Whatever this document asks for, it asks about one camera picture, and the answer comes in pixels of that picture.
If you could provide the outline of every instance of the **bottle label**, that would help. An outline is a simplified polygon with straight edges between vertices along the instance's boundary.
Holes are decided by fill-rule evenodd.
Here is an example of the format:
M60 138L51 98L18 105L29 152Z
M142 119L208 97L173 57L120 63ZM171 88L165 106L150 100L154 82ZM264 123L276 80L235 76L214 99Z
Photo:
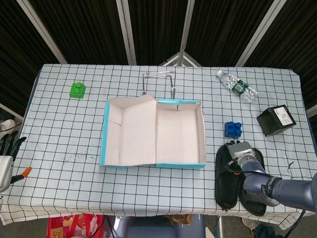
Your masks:
M232 92L238 94L238 95L241 95L243 94L243 92L246 90L246 88L248 87L249 85L246 84L245 82L243 82L242 80L239 80L232 88Z

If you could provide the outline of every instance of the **plastic water bottle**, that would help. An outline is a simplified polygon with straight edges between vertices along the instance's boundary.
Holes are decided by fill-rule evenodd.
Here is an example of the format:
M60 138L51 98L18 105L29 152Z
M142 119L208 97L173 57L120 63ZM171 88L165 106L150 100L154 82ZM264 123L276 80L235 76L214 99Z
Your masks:
M230 73L224 73L222 70L217 72L217 76L220 78L222 84L231 89L234 93L238 94L240 98L247 102L251 103L258 96L258 92L253 88L249 87L248 84L238 79L236 76Z

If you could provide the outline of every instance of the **bottle cap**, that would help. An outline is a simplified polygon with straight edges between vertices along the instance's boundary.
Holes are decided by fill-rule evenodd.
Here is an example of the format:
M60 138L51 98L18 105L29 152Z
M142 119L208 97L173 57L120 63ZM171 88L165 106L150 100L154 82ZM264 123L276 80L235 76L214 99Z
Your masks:
M217 76L220 78L222 74L223 74L223 72L222 72L222 70L220 69L220 70L217 72Z

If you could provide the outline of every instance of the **blue lego block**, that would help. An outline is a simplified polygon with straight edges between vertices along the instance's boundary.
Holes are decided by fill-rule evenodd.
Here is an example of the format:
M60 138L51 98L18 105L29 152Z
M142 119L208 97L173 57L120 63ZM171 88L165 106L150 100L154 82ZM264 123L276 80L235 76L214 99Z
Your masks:
M242 124L239 122L226 122L224 125L224 137L239 138L242 133L241 126Z

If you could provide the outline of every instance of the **white grid tablecloth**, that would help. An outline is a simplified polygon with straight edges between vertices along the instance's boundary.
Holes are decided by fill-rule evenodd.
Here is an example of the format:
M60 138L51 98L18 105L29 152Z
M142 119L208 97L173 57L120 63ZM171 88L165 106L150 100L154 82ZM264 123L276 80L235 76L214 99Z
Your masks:
M43 66L33 89L22 127L27 136L14 164L13 174L26 167L29 176L3 193L4 224L78 212L123 216L199 213L258 219L240 202L224 212L214 199L214 159L225 142L223 125L242 123L242 137L264 156L265 169L284 179L311 179L317 158L308 128L299 76L274 68L221 68L257 89L253 104L224 88L219 68L120 65ZM142 74L176 71L176 97L203 101L206 126L206 167L201 170L159 169L139 166L125 169L99 165L105 102L114 97L142 95ZM72 83L83 82L83 99L69 97ZM147 93L170 98L164 78L149 79ZM265 138L256 117L268 107L287 105L296 126ZM297 209L267 207L261 221L282 229L298 218Z

